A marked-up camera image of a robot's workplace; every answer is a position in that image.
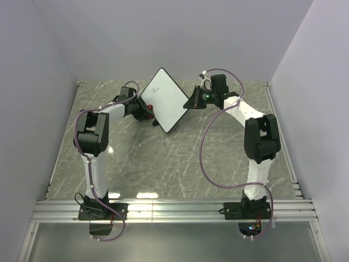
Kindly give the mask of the small white whiteboard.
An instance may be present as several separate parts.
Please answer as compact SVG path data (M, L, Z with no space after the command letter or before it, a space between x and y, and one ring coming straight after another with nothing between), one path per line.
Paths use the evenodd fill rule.
M159 68L140 97L153 106L154 118L165 133L169 133L188 112L183 108L188 96L164 68Z

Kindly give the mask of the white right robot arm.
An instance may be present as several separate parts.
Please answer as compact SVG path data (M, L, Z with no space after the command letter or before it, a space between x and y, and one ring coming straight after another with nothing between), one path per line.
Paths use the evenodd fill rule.
M220 116L227 113L244 128L244 152L249 158L248 178L240 201L240 210L244 217L253 218L260 211L271 207L267 203L269 170L276 155L281 150L278 121L273 114L264 114L244 101L242 93L231 92L227 85L226 74L208 76L207 71L200 74L201 83L195 86L185 109L203 110L209 104L219 108Z

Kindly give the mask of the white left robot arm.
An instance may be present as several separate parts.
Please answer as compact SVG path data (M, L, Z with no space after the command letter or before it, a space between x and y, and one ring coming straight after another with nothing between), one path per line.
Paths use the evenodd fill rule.
M138 121L154 116L153 108L138 95L139 87L131 88L127 82L120 94L96 109L79 112L74 122L73 144L82 157L87 182L82 206L91 210L97 219L110 214L108 189L105 181L105 151L109 145L110 122L131 115Z

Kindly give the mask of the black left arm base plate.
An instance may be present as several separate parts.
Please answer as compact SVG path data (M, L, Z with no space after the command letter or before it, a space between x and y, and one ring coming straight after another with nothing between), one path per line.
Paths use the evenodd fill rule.
M110 203L109 207L117 211L120 216L114 214L112 211L105 207L93 208L93 207L80 207L78 220L79 221L101 221L101 220L113 220L121 221L125 220L128 213L128 204L126 203Z

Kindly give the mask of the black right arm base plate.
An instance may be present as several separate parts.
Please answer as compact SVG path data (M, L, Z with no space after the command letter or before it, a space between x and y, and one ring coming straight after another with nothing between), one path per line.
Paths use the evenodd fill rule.
M226 220L270 219L272 208L268 202L251 204L249 202L225 202L218 211Z

